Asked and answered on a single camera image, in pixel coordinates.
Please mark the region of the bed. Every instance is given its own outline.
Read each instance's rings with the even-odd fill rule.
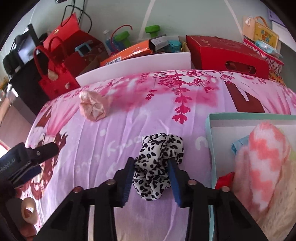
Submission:
[[[79,93],[92,90],[111,96],[107,117],[90,122],[79,112]],[[42,164],[42,173],[22,187],[33,197],[40,228],[76,186],[100,185],[137,157],[141,137],[156,133],[183,138],[180,169],[210,186],[211,161],[205,120],[213,112],[296,114],[296,95],[279,83],[222,71],[171,70],[125,76],[86,85],[44,105],[26,145],[54,141],[59,155]],[[145,201],[131,187],[129,200],[115,209],[118,240],[185,239],[188,209],[180,209],[172,190]]]

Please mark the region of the open box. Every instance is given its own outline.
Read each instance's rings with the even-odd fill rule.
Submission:
[[[234,171],[234,153],[231,144],[251,133],[262,121],[269,121],[280,128],[296,150],[296,115],[278,115],[265,113],[214,113],[206,120],[207,140],[212,156],[212,184],[217,179]],[[210,240],[215,240],[214,213],[210,208]]]

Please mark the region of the orange box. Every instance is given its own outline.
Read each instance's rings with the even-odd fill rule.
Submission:
[[[152,39],[144,40],[105,59],[100,63],[100,67],[129,58],[149,55],[167,45],[168,40],[166,35],[161,35]]]

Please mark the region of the black cable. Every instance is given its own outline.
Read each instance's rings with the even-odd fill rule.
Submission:
[[[85,6],[85,0],[83,0],[83,6],[82,6],[82,11],[84,11],[84,6]],[[80,12],[79,18],[78,18],[78,24],[80,25],[80,20],[82,18],[82,12]]]
[[[66,14],[66,9],[67,9],[67,7],[72,7],[72,13],[73,13],[73,11],[74,11],[74,8],[76,8],[76,9],[78,9],[80,12],[82,12],[82,13],[84,13],[86,16],[88,16],[88,18],[89,18],[89,20],[90,20],[90,23],[91,23],[91,25],[90,25],[90,27],[89,27],[89,30],[88,30],[88,32],[87,32],[87,33],[89,33],[90,30],[91,30],[91,27],[92,27],[92,20],[91,20],[91,17],[90,17],[85,11],[83,11],[83,10],[82,10],[81,8],[79,8],[79,7],[76,7],[76,6],[74,6],[74,5],[67,5],[67,6],[65,7],[65,10],[64,10],[64,14],[63,14],[62,22],[63,22],[63,20],[64,20],[65,14]]]

